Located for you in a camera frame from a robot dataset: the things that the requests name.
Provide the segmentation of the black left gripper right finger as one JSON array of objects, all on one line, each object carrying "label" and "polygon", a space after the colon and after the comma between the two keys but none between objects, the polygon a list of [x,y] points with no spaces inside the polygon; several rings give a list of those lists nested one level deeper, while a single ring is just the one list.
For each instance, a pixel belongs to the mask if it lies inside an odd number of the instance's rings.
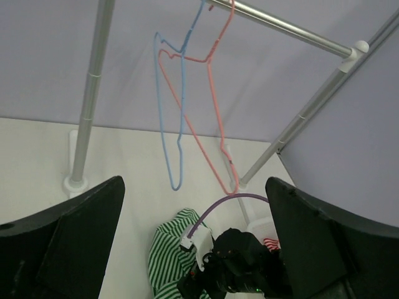
[{"label": "black left gripper right finger", "polygon": [[398,228],[270,177],[265,190],[294,298],[398,298]]}]

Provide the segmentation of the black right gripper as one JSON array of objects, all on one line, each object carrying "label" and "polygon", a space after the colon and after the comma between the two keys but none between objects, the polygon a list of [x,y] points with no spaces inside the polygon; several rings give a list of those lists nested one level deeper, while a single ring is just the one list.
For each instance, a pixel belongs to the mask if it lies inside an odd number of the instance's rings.
[{"label": "black right gripper", "polygon": [[225,298],[229,293],[264,293],[253,274],[236,275],[215,254],[206,254],[203,262],[204,270],[193,262],[188,273],[179,279],[177,289],[183,298],[201,298],[203,295]]}]

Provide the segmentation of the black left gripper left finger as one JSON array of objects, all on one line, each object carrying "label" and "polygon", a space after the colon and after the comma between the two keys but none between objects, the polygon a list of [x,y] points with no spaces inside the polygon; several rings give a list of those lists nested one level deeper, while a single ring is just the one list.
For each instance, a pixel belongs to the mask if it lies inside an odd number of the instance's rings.
[{"label": "black left gripper left finger", "polygon": [[1,225],[1,298],[98,298],[124,195],[114,176]]}]

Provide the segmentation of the red striped tank top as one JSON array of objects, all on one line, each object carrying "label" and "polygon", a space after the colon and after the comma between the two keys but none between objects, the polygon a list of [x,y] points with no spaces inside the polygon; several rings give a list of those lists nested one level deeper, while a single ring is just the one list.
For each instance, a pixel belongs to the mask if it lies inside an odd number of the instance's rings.
[{"label": "red striped tank top", "polygon": [[281,249],[281,245],[278,239],[265,238],[263,240],[263,243],[270,252]]}]

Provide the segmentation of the green striped tank top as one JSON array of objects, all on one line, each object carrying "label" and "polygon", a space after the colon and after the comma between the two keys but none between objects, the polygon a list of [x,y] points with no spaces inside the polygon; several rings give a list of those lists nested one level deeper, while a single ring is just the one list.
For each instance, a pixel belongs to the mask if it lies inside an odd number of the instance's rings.
[{"label": "green striped tank top", "polygon": [[172,220],[159,225],[150,247],[148,278],[154,298],[181,298],[178,282],[197,264],[194,251],[180,249],[181,235],[200,216],[190,208],[179,211]]}]

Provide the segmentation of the blue wire hanger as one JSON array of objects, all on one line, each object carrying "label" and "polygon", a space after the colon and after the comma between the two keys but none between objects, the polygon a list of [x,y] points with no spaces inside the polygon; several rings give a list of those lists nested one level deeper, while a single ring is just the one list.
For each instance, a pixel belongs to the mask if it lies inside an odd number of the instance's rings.
[{"label": "blue wire hanger", "polygon": [[[171,42],[167,41],[158,31],[155,32],[153,37],[153,61],[154,61],[154,68],[155,68],[155,87],[156,87],[156,100],[158,106],[158,119],[159,119],[159,126],[160,126],[160,136],[161,136],[161,143],[163,148],[163,153],[165,157],[166,169],[168,172],[168,177],[170,181],[170,187],[173,191],[179,191],[182,184],[183,184],[183,149],[181,146],[181,139],[183,137],[184,131],[184,123],[185,123],[185,100],[186,100],[186,50],[188,47],[188,43],[190,41],[191,35],[194,31],[196,23],[200,18],[200,15],[203,11],[205,5],[205,1],[201,1],[199,5],[199,9],[193,19],[193,22],[188,29],[185,38],[183,39],[182,45],[177,48]],[[164,121],[163,121],[163,105],[162,105],[162,97],[160,93],[160,66],[159,62],[160,59],[158,58],[158,51],[160,50],[159,44],[166,44],[169,48],[171,48],[176,54],[180,54],[180,68],[181,68],[181,97],[180,97],[180,127],[178,131],[178,137],[176,140],[176,146],[178,148],[179,153],[179,180],[178,184],[174,183],[172,169],[170,160],[168,157],[168,150],[166,148],[166,141],[165,141],[165,131],[164,131]]]}]

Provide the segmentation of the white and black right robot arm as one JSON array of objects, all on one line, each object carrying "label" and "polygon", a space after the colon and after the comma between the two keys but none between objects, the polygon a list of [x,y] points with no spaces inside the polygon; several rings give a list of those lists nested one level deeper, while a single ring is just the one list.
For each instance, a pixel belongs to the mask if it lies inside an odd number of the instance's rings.
[{"label": "white and black right robot arm", "polygon": [[213,248],[177,283],[183,298],[225,298],[229,293],[260,293],[264,298],[292,298],[280,250],[270,251],[250,232],[228,229]]}]

